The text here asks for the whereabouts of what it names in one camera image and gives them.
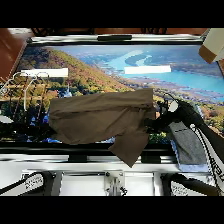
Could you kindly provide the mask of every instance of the folded gray fabric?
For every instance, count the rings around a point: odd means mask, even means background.
[[[109,148],[133,166],[148,143],[144,119],[155,119],[153,89],[52,99],[52,136],[67,144],[88,144],[115,137]]]
[[[207,163],[201,141],[183,122],[172,122],[168,130],[167,138],[174,140],[180,164],[202,165]]]

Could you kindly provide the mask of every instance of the mountain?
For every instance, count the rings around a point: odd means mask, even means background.
[[[90,66],[73,56],[49,47],[27,47],[17,71],[23,69],[68,68],[69,77],[51,78],[51,87],[66,87],[70,84],[73,95],[95,92],[124,92],[132,88],[105,74],[100,68]]]

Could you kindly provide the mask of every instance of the blue cloth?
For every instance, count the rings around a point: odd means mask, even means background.
[[[170,143],[172,145],[173,151],[176,154],[176,158],[177,158],[177,162],[178,162],[178,165],[179,165],[179,169],[182,172],[209,172],[207,164],[201,164],[201,165],[180,164],[179,155],[178,155],[178,152],[177,152],[176,144],[175,144],[175,142],[173,140],[171,140]]]

